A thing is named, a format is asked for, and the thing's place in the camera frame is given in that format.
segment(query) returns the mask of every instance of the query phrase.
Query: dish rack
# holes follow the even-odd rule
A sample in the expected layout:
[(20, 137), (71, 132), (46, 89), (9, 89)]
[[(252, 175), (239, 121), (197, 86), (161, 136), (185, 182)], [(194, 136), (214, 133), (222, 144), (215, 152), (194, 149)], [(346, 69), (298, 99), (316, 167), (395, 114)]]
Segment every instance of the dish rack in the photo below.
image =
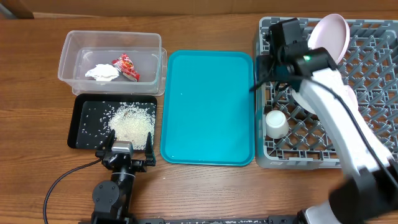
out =
[[(288, 17), (264, 17), (254, 41), (255, 57), (269, 53), (264, 34), (269, 26)], [(303, 37), (309, 39), (320, 19), (299, 18)], [(368, 126), (398, 159), (398, 21), (346, 20), (350, 42), (338, 69), (358, 99)], [(289, 133), (282, 139), (266, 136), (265, 118), (270, 110), (288, 117)], [(256, 161), (264, 168), (338, 168), (333, 144), (316, 115), (298, 105), (291, 89), (275, 91), (269, 82), (256, 92)]]

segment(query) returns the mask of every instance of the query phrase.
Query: red packet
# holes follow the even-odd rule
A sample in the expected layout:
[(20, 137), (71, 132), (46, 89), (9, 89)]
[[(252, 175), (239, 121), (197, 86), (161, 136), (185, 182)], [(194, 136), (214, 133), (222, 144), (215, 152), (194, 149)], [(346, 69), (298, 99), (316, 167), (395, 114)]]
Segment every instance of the red packet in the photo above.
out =
[(122, 54), (119, 59), (112, 61), (113, 66), (118, 69), (128, 79), (138, 82), (139, 73), (135, 71), (134, 64), (127, 54)]

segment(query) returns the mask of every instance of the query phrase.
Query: black tray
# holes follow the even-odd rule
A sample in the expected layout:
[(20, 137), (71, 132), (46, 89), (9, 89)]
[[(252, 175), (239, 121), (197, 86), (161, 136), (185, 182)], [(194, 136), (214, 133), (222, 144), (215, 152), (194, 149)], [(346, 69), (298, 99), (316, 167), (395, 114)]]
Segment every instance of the black tray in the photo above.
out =
[(137, 107), (147, 108), (147, 113), (156, 114), (157, 100), (154, 96), (80, 94), (73, 107), (68, 146), (74, 149), (96, 149), (107, 137), (107, 134), (98, 134), (99, 130), (103, 130), (100, 119), (104, 117), (104, 111), (111, 107), (116, 111), (121, 106), (120, 102), (141, 103)]

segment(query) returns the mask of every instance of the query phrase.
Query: camera on robot arm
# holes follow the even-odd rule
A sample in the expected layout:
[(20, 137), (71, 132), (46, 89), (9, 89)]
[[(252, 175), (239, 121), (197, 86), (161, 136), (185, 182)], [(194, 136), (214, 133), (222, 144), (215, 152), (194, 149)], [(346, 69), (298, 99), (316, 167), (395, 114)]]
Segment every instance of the camera on robot arm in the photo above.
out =
[[(301, 81), (310, 79), (314, 71), (337, 68), (337, 64), (325, 48), (308, 48), (297, 18), (271, 25), (265, 34), (265, 40), (269, 43), (269, 54), (256, 58), (258, 80), (251, 91), (258, 89), (265, 82), (275, 82), (277, 91), (291, 86), (298, 92)], [(281, 83), (286, 85), (279, 89)]]

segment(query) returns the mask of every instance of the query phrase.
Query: teal tray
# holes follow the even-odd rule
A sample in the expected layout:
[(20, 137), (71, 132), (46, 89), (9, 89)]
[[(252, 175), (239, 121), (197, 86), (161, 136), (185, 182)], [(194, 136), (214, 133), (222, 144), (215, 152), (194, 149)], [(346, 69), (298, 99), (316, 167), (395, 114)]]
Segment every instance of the teal tray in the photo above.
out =
[(160, 153), (171, 163), (245, 166), (254, 157), (252, 58), (179, 50), (169, 58)]

